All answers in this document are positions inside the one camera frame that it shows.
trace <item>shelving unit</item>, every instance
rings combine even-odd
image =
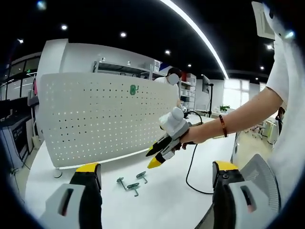
[[[113,73],[113,74],[127,75],[130,77],[138,77],[148,80],[155,80],[158,77],[165,77],[165,74],[154,72],[152,64],[150,65],[150,69],[145,69],[141,67],[133,67],[130,65],[122,65],[122,64],[100,61],[99,59],[94,62],[92,72]],[[195,96],[196,96],[196,84],[180,80],[179,97],[183,101],[183,106],[185,106],[190,110],[195,110]]]
[[[183,101],[182,105],[190,110],[195,110],[196,100],[196,84],[191,82],[181,81],[179,82],[180,100]]]
[[[157,73],[153,71],[153,65],[151,64],[151,69],[145,69],[140,67],[133,67],[130,65],[122,65],[105,61],[97,61],[94,62],[93,71],[94,73],[102,73],[102,72],[112,72],[122,74],[129,74],[131,77],[144,78],[149,80],[155,80],[158,77],[164,77],[164,74]]]

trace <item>white sleeve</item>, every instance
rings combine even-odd
[[[274,64],[266,86],[275,91],[282,100],[287,103],[289,94],[289,77],[283,42],[277,35],[275,35],[274,45]]]
[[[178,87],[178,85],[176,85],[176,88],[177,88],[177,100],[180,100],[180,98],[179,98],[179,87]]]

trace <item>human arm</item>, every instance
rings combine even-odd
[[[180,101],[180,99],[177,100],[177,107],[181,107],[181,101]]]
[[[278,110],[282,102],[283,100],[275,91],[265,88],[252,100],[223,116],[227,133],[239,132],[264,121]],[[188,134],[182,137],[180,142],[201,143],[221,135],[224,135],[224,132],[218,118],[200,126],[190,127]]]
[[[223,116],[228,134],[245,130],[262,122],[274,114],[283,101],[287,103],[288,71],[283,43],[277,35],[274,45],[274,65],[270,72],[267,87],[237,110]],[[223,134],[222,124],[219,119],[216,119],[201,126],[190,127],[189,132],[180,139],[180,142],[194,141],[195,143],[201,143]]]

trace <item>hand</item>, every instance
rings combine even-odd
[[[191,126],[189,131],[180,138],[180,143],[182,143],[182,149],[186,149],[188,142],[194,142],[195,144],[204,141],[198,140],[199,137],[199,126]]]

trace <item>computer monitor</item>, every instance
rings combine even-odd
[[[203,75],[203,77],[202,77],[202,91],[205,92],[205,93],[209,93],[208,84],[210,84],[210,80],[205,75]]]

